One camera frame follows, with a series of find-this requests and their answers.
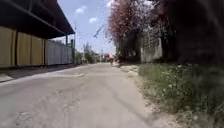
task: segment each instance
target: fence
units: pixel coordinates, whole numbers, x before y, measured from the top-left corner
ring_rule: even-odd
[[[0,68],[71,63],[71,47],[0,27]]]
[[[153,29],[149,32],[143,32],[139,36],[141,62],[149,63],[162,57],[162,42],[158,33],[158,29]]]

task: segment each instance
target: flowering tree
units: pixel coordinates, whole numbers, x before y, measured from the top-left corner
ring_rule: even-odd
[[[109,32],[120,56],[139,57],[137,37],[148,27],[149,6],[143,0],[115,0],[109,17]]]

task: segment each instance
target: road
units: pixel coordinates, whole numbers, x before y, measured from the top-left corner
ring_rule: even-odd
[[[0,84],[0,128],[153,127],[149,122],[137,86],[109,64]]]

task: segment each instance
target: grass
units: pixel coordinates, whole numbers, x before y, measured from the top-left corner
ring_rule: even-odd
[[[217,67],[145,64],[143,93],[189,127],[216,128],[224,122],[224,73]]]

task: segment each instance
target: sidewalk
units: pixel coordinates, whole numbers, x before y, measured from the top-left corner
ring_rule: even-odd
[[[55,65],[55,66],[44,66],[44,67],[24,67],[18,69],[0,69],[0,83],[22,78],[25,76],[32,76],[36,74],[53,72],[68,68],[74,68],[74,65]]]

